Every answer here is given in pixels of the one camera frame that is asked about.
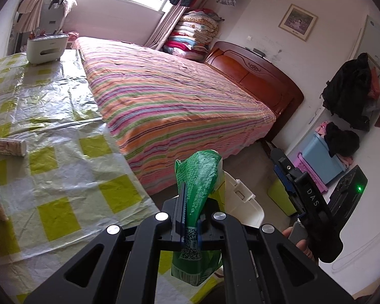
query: blue part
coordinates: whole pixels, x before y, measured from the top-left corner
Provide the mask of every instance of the blue part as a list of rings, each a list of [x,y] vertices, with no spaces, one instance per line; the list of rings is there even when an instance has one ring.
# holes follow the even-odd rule
[[[294,186],[290,183],[290,181],[286,178],[286,176],[282,173],[281,169],[277,165],[274,166],[274,172],[276,173],[277,177],[279,177],[283,186],[286,188],[286,191],[295,193]]]
[[[181,214],[181,229],[180,229],[180,245],[182,248],[184,248],[185,242],[184,242],[184,235],[186,231],[186,199],[187,199],[187,188],[185,189],[184,198],[183,198],[183,211]]]
[[[201,219],[197,220],[197,245],[199,248],[201,248],[201,234],[202,234],[202,229],[201,229]]]
[[[328,184],[341,172],[346,170],[345,165],[336,155],[332,158],[329,156],[327,143],[316,132],[302,154],[304,160],[321,178],[324,184]]]

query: framed picture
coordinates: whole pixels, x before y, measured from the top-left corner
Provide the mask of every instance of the framed picture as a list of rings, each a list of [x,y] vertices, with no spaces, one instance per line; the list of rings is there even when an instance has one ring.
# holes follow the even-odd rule
[[[301,40],[307,41],[317,19],[318,17],[311,12],[292,4],[284,15],[279,27],[299,37]]]

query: black backpack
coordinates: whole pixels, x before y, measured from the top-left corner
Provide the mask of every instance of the black backpack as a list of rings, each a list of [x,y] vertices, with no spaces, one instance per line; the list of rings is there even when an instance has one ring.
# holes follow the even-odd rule
[[[323,106],[332,115],[350,123],[354,129],[369,131],[369,118],[362,112],[370,91],[372,73],[367,53],[361,53],[357,59],[349,60],[337,71],[322,92]]]

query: human hand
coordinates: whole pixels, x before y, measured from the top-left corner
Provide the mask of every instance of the human hand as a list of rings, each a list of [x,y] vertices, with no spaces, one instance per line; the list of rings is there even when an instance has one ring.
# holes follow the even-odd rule
[[[293,229],[293,227],[289,227],[288,229],[285,229],[282,234],[288,238],[291,234],[291,230]],[[309,259],[313,260],[314,262],[316,262],[316,259],[314,257],[314,255],[312,254],[312,251],[309,249],[308,245],[307,245],[307,240],[300,240],[298,241],[298,243],[296,244],[296,247],[298,249],[300,249]]]

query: plastic tablecloth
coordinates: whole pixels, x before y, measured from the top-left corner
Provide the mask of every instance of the plastic tablecloth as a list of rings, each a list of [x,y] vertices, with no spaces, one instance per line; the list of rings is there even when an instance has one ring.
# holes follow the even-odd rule
[[[9,217],[0,284],[15,303],[108,225],[158,212],[102,120],[77,50],[35,67],[23,53],[0,59],[0,137],[27,142],[24,158],[0,155]],[[220,282],[190,286],[170,275],[171,260],[161,252],[156,303],[198,303]]]

